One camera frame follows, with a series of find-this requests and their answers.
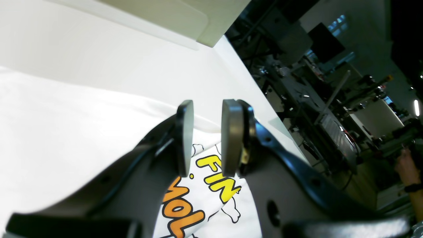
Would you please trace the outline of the person forearm with watch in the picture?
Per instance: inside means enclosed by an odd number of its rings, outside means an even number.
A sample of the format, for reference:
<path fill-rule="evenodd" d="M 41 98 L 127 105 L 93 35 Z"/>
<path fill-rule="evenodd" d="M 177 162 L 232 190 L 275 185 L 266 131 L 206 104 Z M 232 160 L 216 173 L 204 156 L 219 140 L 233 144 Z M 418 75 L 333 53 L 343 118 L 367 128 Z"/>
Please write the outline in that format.
<path fill-rule="evenodd" d="M 396 159 L 395 170 L 400 176 L 405 187 L 421 184 L 420 172 L 414 164 L 411 151 L 406 148 L 402 149 L 401 155 Z M 417 222 L 423 220 L 423 192 L 422 189 L 409 192 L 411 205 L 413 206 L 414 215 Z"/>

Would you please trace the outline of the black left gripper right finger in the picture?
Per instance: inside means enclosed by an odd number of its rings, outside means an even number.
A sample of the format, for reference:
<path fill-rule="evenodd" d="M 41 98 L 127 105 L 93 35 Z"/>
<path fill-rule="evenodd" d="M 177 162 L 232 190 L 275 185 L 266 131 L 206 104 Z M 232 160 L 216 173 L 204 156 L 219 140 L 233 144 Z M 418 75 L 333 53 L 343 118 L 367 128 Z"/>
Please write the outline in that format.
<path fill-rule="evenodd" d="M 222 102 L 225 177 L 246 179 L 264 238 L 403 238 L 406 217 L 359 204 L 287 151 L 242 100 Z"/>

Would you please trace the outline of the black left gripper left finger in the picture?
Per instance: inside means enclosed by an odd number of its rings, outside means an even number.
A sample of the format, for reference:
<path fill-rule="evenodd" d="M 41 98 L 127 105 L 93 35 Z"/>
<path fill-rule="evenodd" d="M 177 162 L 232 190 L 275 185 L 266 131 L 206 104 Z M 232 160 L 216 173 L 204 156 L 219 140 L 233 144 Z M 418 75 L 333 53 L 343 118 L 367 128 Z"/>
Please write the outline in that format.
<path fill-rule="evenodd" d="M 192 100 L 154 127 L 130 152 L 58 203 L 14 213 L 6 238 L 151 238 L 165 193 L 189 172 Z"/>

